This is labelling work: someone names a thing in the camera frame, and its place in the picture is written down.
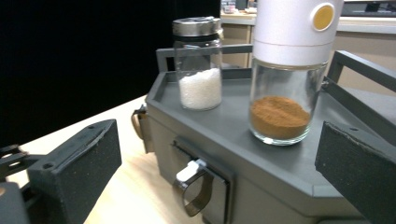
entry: spice grinder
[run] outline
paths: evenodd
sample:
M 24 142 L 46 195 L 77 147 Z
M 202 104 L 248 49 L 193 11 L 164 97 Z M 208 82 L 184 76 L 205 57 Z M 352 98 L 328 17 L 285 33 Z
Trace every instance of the spice grinder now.
M 258 3 L 249 128 L 264 143 L 291 145 L 308 134 L 343 4 Z

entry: drawer handle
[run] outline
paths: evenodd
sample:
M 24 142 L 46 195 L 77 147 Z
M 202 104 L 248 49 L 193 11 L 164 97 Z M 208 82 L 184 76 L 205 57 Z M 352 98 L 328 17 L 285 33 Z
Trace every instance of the drawer handle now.
M 142 129 L 140 127 L 139 120 L 146 118 L 147 118 L 147 109 L 145 105 L 141 105 L 141 107 L 135 110 L 131 116 L 131 122 L 134 125 L 134 131 L 136 132 L 137 136 L 139 136 L 140 139 L 143 139 L 144 136 L 142 134 Z
M 187 189 L 199 178 L 203 178 L 200 192 L 190 202 L 186 202 Z M 213 175 L 206 171 L 205 162 L 201 160 L 190 161 L 186 168 L 177 173 L 177 178 L 173 183 L 173 192 L 177 201 L 180 202 L 179 204 L 190 217 L 197 215 L 209 203 L 212 197 L 213 178 Z

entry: metal handle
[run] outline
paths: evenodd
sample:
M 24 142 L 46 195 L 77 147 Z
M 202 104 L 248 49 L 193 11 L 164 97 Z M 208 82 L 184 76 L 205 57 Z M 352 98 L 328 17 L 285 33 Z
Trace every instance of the metal handle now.
M 198 195 L 186 204 L 185 194 L 189 186 L 203 178 L 201 190 Z M 173 192 L 180 205 L 184 208 L 187 215 L 194 217 L 206 207 L 212 197 L 213 175 L 205 169 L 205 163 L 201 160 L 190 161 L 188 166 L 177 174 L 173 183 Z

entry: white countertop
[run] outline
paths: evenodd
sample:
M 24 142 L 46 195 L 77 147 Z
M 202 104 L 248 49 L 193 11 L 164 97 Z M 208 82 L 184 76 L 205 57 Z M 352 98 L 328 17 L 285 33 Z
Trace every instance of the white countertop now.
M 255 25 L 256 15 L 221 14 L 221 23 Z M 337 31 L 396 35 L 396 18 L 341 17 Z

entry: glass container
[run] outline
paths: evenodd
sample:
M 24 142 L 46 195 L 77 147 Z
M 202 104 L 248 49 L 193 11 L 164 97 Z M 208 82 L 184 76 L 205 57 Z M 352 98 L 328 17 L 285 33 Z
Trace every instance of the glass container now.
M 249 128 L 270 145 L 304 139 L 314 115 L 326 63 L 285 66 L 253 59 Z
M 221 102 L 219 19 L 186 18 L 173 22 L 175 69 L 181 105 L 208 110 Z

